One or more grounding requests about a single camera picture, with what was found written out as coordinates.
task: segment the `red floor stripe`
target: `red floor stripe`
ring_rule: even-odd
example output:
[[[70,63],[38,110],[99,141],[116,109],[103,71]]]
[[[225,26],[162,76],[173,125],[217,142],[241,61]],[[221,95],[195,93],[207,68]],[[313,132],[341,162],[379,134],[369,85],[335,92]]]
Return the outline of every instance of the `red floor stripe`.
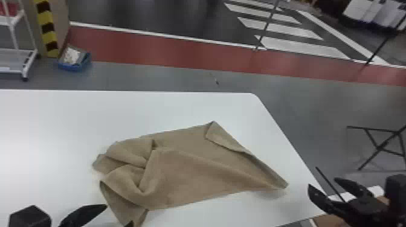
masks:
[[[406,69],[281,51],[257,51],[187,40],[72,27],[68,42],[95,61],[318,78],[406,86]]]

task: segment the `yellow and black striped post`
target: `yellow and black striped post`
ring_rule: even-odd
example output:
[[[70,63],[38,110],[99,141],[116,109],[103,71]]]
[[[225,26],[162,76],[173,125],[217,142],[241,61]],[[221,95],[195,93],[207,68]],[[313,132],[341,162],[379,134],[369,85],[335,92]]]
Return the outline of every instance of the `yellow and black striped post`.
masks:
[[[40,26],[43,44],[47,49],[47,56],[57,57],[59,54],[59,49],[50,3],[48,0],[33,1],[37,8],[38,23]]]

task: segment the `white table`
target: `white table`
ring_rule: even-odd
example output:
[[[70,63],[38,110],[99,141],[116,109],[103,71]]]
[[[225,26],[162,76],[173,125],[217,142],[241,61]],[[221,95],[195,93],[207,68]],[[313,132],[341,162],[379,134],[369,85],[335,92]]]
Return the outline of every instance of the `white table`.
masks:
[[[0,90],[0,226],[35,204],[53,226],[74,209],[105,203],[91,167],[114,141],[217,121],[289,183],[152,211],[144,227],[272,227],[322,214],[307,196],[320,185],[253,94]],[[113,227],[110,210],[88,226]]]

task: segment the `metal shelf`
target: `metal shelf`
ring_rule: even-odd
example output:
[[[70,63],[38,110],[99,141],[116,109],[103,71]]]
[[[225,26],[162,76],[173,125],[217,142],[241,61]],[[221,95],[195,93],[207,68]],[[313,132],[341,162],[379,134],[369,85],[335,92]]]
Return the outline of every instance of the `metal shelf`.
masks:
[[[12,26],[15,27],[16,24],[21,20],[24,16],[24,10],[18,11],[16,16],[10,16],[10,24],[8,24],[8,20],[6,16],[0,16],[0,26]]]
[[[18,0],[20,11],[16,16],[9,16],[6,0],[0,0],[0,4],[5,9],[6,16],[0,16],[0,26],[8,26],[13,41],[14,49],[0,49],[0,73],[17,73],[21,74],[21,79],[24,82],[28,81],[28,70],[34,62],[38,54],[38,50],[34,41],[33,32],[28,23],[27,15],[24,12],[24,5],[21,0]],[[24,18],[27,30],[30,34],[30,39],[33,43],[33,50],[20,50],[15,33],[16,24]]]
[[[0,49],[0,72],[23,74],[28,72],[37,50]]]

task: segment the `towel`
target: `towel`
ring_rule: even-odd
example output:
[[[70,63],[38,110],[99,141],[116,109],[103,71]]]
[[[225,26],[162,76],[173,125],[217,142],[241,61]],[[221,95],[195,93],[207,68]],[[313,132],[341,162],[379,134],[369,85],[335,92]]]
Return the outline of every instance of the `towel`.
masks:
[[[288,186],[216,122],[115,142],[93,167],[117,219],[135,226],[150,210]]]

